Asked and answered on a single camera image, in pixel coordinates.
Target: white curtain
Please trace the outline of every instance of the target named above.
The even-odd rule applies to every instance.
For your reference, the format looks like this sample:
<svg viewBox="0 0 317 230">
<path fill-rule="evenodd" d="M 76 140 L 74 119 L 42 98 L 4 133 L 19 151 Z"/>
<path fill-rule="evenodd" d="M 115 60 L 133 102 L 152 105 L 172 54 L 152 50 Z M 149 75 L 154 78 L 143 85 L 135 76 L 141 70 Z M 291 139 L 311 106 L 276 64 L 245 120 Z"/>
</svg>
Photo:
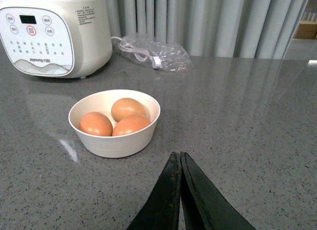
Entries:
<svg viewBox="0 0 317 230">
<path fill-rule="evenodd" d="M 302 21 L 314 21 L 317 22 L 317 11 L 311 9 L 305 9 Z"/>
<path fill-rule="evenodd" d="M 282 59 L 308 0 L 107 0 L 112 36 L 147 33 L 189 55 Z"/>
</svg>

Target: power cord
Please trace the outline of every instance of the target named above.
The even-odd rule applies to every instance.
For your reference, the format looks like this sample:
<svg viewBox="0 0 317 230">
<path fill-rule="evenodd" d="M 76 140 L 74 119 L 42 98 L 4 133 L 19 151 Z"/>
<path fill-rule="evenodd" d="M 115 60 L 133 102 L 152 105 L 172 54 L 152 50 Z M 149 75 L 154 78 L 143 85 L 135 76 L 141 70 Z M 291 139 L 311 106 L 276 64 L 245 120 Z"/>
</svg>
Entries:
<svg viewBox="0 0 317 230">
<path fill-rule="evenodd" d="M 135 58 L 139 60 L 140 62 L 145 62 L 147 59 L 149 59 L 152 62 L 152 67 L 157 69 L 161 67 L 161 62 L 158 56 L 151 56 L 150 53 L 143 48 L 135 48 L 131 44 L 127 43 L 124 41 L 122 38 L 113 36 L 111 39 L 117 39 L 120 40 L 121 42 L 118 45 L 118 48 L 127 53 L 132 53 L 134 54 Z"/>
</svg>

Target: white egg cooker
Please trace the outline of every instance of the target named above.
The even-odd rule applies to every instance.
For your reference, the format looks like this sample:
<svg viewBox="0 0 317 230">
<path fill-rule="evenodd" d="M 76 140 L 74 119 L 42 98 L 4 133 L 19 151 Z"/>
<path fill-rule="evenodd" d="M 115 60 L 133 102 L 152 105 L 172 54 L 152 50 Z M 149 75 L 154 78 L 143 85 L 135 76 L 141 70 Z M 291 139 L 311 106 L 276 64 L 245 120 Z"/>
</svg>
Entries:
<svg viewBox="0 0 317 230">
<path fill-rule="evenodd" d="M 21 72 L 84 78 L 112 53 L 106 0 L 0 0 L 0 38 Z"/>
</svg>

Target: red power button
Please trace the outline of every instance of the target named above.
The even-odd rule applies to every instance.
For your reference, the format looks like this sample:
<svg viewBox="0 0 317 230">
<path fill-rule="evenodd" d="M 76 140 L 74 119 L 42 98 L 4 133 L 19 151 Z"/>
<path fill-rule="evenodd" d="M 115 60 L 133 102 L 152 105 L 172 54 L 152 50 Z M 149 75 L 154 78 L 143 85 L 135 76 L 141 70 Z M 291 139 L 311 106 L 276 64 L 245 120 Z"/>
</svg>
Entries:
<svg viewBox="0 0 317 230">
<path fill-rule="evenodd" d="M 27 26 L 26 31 L 29 33 L 30 36 L 36 35 L 36 30 L 33 26 Z"/>
</svg>

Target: white bowl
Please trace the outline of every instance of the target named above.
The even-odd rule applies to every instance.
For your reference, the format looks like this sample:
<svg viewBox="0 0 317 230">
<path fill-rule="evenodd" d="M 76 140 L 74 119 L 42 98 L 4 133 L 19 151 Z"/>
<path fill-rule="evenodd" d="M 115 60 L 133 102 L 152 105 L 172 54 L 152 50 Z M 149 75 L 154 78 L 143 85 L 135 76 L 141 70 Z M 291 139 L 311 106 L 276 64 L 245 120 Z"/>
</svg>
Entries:
<svg viewBox="0 0 317 230">
<path fill-rule="evenodd" d="M 112 105 L 121 98 L 133 98 L 143 104 L 151 124 L 135 133 L 101 137 L 86 134 L 78 129 L 81 118 L 92 111 L 98 111 L 117 124 L 111 116 Z M 84 146 L 93 154 L 107 158 L 121 158 L 141 151 L 151 141 L 160 114 L 159 103 L 151 96 L 132 90 L 109 90 L 89 95 L 77 102 L 69 111 L 68 120 Z"/>
</svg>

